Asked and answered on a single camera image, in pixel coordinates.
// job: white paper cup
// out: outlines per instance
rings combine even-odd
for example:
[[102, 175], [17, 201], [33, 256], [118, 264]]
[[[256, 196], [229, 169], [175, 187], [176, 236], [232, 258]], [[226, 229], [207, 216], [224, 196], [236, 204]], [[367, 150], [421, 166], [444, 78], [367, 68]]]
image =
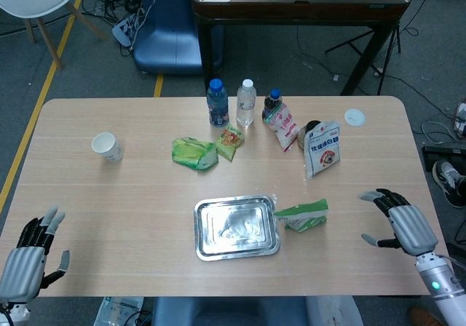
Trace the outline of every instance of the white paper cup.
[[91, 146], [93, 151], [109, 161], [116, 162], [123, 157], [123, 150], [119, 146], [117, 139], [109, 132], [96, 135]]

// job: green snack bag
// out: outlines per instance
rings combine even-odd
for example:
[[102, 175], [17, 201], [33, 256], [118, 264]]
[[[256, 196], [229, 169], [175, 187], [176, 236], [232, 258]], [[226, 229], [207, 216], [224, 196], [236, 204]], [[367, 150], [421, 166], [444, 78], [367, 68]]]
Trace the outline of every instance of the green snack bag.
[[228, 124], [216, 141], [217, 153], [228, 161], [233, 160], [236, 149], [241, 145], [244, 137], [239, 129]]
[[206, 170], [218, 162], [214, 143], [194, 138], [179, 138], [172, 142], [172, 159], [194, 170]]
[[321, 199], [312, 204], [298, 204], [274, 213], [278, 220], [286, 223], [286, 228], [293, 229], [299, 233], [324, 224], [327, 221], [328, 204], [326, 199]]

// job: aluminum tray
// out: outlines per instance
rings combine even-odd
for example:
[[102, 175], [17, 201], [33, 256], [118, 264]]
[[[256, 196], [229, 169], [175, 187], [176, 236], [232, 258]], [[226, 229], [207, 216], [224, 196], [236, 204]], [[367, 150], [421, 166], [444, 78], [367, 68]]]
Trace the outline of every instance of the aluminum tray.
[[280, 235], [267, 195], [202, 200], [194, 208], [196, 254], [203, 261], [273, 255]]

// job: snack bag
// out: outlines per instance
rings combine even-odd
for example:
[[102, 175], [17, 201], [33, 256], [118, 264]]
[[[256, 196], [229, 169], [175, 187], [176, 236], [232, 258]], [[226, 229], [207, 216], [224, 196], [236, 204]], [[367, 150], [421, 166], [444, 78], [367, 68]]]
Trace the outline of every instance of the snack bag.
[[326, 199], [321, 199], [312, 204], [298, 204], [294, 207], [275, 212], [278, 220], [286, 223], [286, 228], [293, 229], [299, 233], [324, 224], [327, 221], [328, 204]]
[[287, 151], [299, 133], [299, 127], [295, 123], [290, 109], [282, 103], [265, 118], [264, 122], [275, 132], [282, 150]]
[[321, 122], [304, 139], [304, 159], [307, 177], [312, 179], [320, 171], [340, 161], [340, 125]]
[[228, 124], [216, 141], [217, 153], [228, 161], [233, 160], [236, 149], [241, 145], [244, 137], [240, 130]]
[[179, 138], [172, 142], [172, 159], [194, 170], [206, 170], [218, 162], [214, 143], [194, 138]]

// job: yellow tape line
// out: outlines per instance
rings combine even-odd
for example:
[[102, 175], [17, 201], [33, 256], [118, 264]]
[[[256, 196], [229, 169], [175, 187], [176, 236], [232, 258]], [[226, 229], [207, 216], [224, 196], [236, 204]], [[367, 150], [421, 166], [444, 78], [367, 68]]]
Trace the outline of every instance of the yellow tape line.
[[160, 98], [162, 94], [162, 86], [163, 86], [163, 73], [159, 73], [157, 75], [157, 80], [155, 80], [155, 88], [154, 88], [154, 97]]
[[[74, 6], [76, 8], [79, 8], [81, 1], [82, 0], [76, 0], [74, 2]], [[63, 50], [65, 49], [66, 42], [68, 41], [68, 38], [70, 36], [71, 28], [74, 24], [74, 19], [75, 17], [71, 16], [68, 19], [68, 22], [66, 23], [65, 30], [63, 32], [63, 35], [61, 36], [60, 44], [58, 45], [58, 48], [57, 48], [57, 54], [59, 57], [61, 57], [61, 55], [63, 54]], [[52, 61], [52, 65], [50, 66], [49, 73], [47, 74], [47, 77], [45, 78], [44, 85], [42, 86], [39, 97], [37, 98], [36, 106], [34, 106], [34, 110], [31, 114], [31, 118], [29, 119], [28, 126], [26, 127], [26, 131], [24, 132], [23, 138], [21, 139], [20, 146], [18, 146], [17, 148], [12, 166], [9, 168], [7, 179], [5, 179], [5, 183], [3, 187], [1, 188], [0, 213], [3, 210], [5, 202], [7, 201], [7, 197], [8, 197], [9, 191], [12, 188], [13, 181], [15, 180], [17, 170], [20, 168], [21, 160], [23, 159], [26, 147], [28, 146], [29, 140], [31, 139], [32, 132], [34, 130], [34, 127], [36, 126], [37, 119], [39, 118], [39, 113], [42, 109], [42, 106], [44, 105], [45, 98], [47, 96], [47, 93], [49, 92], [49, 88], [50, 88], [50, 85], [52, 84], [53, 76], [55, 75], [56, 70], [57, 70], [57, 65], [55, 64], [55, 62]]]

